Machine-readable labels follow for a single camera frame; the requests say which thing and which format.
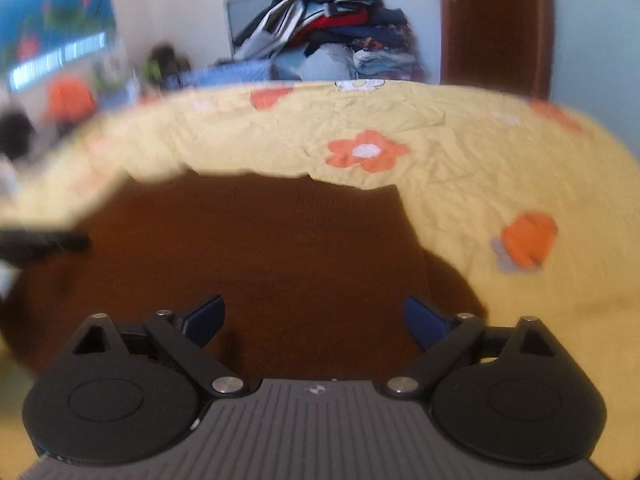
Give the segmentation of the green black items on shelf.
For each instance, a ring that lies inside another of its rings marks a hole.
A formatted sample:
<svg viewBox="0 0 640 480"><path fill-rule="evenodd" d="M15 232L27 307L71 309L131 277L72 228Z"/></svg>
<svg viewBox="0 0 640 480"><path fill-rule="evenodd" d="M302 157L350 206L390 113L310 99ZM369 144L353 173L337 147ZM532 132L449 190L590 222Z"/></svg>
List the green black items on shelf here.
<svg viewBox="0 0 640 480"><path fill-rule="evenodd" d="M152 47L142 67L142 74L147 82L153 86L161 87L172 76L191 69L189 59L184 55L178 55L172 44L161 42Z"/></svg>

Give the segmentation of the brown knitted garment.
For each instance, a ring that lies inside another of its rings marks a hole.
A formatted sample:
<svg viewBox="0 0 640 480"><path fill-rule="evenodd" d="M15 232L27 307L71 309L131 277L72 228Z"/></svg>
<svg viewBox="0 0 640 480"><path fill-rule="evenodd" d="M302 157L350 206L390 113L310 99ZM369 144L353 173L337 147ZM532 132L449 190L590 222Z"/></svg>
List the brown knitted garment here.
<svg viewBox="0 0 640 480"><path fill-rule="evenodd" d="M1 307L2 336L34 372L93 313L137 324L219 296L226 322L208 352L248 382L382 382L420 352L407 299L486 313L422 248L392 186L185 174L130 182L78 226L88 252L32 264Z"/></svg>

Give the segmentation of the black left gripper tip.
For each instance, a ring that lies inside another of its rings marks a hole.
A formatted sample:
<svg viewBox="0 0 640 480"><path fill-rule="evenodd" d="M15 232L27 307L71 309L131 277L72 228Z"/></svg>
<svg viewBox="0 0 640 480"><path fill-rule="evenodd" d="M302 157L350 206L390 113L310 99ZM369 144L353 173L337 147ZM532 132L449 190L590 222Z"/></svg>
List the black left gripper tip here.
<svg viewBox="0 0 640 480"><path fill-rule="evenodd" d="M13 264L47 258L57 252L81 252L90 238L80 231L1 230L1 259Z"/></svg>

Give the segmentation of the orange cloth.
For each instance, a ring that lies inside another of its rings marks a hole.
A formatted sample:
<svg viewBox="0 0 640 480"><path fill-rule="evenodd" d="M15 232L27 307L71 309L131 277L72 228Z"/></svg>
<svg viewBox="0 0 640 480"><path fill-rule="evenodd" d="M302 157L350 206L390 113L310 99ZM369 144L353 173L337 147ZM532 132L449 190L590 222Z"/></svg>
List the orange cloth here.
<svg viewBox="0 0 640 480"><path fill-rule="evenodd" d="M96 112L96 100L85 81L75 76L53 79L47 86L44 116L54 122L81 122Z"/></svg>

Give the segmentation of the pile of mixed clothes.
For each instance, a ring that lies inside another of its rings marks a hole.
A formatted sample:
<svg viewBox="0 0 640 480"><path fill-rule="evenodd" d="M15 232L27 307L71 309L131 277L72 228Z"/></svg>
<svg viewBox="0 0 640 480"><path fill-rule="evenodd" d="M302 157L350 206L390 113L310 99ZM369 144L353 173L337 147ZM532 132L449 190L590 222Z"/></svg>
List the pile of mixed clothes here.
<svg viewBox="0 0 640 480"><path fill-rule="evenodd" d="M272 0L233 43L232 61L269 60L301 80L426 81L407 15L384 0Z"/></svg>

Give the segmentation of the yellow floral bed sheet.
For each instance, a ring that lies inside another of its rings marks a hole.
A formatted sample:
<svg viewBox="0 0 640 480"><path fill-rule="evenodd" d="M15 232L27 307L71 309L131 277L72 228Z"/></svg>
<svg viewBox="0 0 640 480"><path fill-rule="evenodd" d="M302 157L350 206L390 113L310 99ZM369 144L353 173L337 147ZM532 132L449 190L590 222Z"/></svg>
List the yellow floral bed sheet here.
<svg viewBox="0 0 640 480"><path fill-rule="evenodd" d="M407 81L183 90L107 113L18 177L6 223L69 226L122 180L308 176L398 188L422 245L492 322L544 320L600 389L594 461L639 471L639 164L589 117Z"/></svg>

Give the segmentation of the brown wooden door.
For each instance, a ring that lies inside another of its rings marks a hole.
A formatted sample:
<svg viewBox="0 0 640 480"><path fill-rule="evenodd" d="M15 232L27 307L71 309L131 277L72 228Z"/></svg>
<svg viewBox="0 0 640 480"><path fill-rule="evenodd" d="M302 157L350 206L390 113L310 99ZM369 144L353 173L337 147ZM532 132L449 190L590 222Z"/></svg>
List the brown wooden door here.
<svg viewBox="0 0 640 480"><path fill-rule="evenodd" d="M553 39L553 0L442 0L440 81L545 100Z"/></svg>

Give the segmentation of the blue striped quilt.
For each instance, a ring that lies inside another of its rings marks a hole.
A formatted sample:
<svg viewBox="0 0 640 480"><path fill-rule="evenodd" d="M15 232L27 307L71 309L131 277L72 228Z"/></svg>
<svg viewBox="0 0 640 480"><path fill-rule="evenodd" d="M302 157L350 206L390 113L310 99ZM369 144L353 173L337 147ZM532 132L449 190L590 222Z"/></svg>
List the blue striped quilt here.
<svg viewBox="0 0 640 480"><path fill-rule="evenodd" d="M228 84L265 82L280 80L281 75L268 60L254 60L217 64L198 70L186 70L167 76L164 85L167 90L185 88L214 88Z"/></svg>

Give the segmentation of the blue lotus wall poster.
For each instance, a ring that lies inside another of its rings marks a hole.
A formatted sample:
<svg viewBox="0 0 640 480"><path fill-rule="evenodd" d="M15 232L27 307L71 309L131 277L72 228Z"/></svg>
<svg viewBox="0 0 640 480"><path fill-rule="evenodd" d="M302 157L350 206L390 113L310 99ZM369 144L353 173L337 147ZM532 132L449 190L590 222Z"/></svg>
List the blue lotus wall poster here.
<svg viewBox="0 0 640 480"><path fill-rule="evenodd" d="M112 0L1 0L1 85L21 92L115 34Z"/></svg>

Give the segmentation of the grey monitor screen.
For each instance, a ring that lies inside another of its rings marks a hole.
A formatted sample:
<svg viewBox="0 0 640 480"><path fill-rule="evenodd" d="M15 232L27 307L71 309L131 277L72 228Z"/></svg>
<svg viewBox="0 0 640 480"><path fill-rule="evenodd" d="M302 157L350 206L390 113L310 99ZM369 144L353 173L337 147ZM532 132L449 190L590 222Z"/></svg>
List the grey monitor screen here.
<svg viewBox="0 0 640 480"><path fill-rule="evenodd" d="M270 5L272 0L224 0L224 14L229 33L230 52L234 54L233 40L237 34L250 24L253 18Z"/></svg>

